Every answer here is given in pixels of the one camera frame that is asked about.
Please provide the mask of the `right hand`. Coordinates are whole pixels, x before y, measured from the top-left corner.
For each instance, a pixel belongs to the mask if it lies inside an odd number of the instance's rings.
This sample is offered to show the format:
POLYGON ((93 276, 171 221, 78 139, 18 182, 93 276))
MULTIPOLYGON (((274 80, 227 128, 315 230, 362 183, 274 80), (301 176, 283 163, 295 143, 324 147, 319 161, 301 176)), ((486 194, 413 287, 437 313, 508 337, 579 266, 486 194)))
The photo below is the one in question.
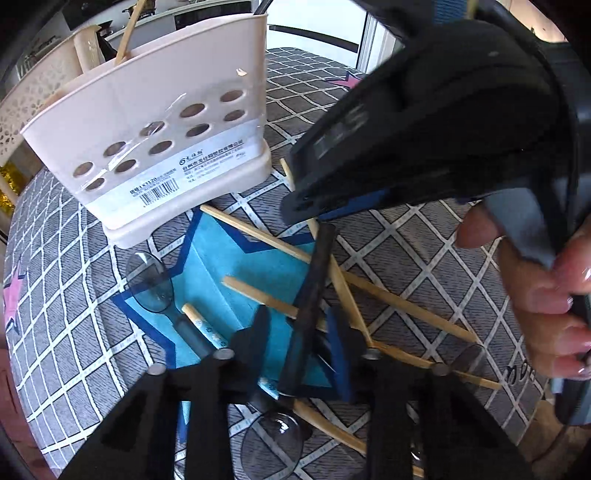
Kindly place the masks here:
POLYGON ((590 328, 569 312, 576 295, 590 292, 590 223, 585 222, 551 269, 523 258, 483 205, 472 207, 457 229, 456 245, 477 248, 501 238, 498 264, 528 352, 529 362, 549 378, 590 378, 590 328))

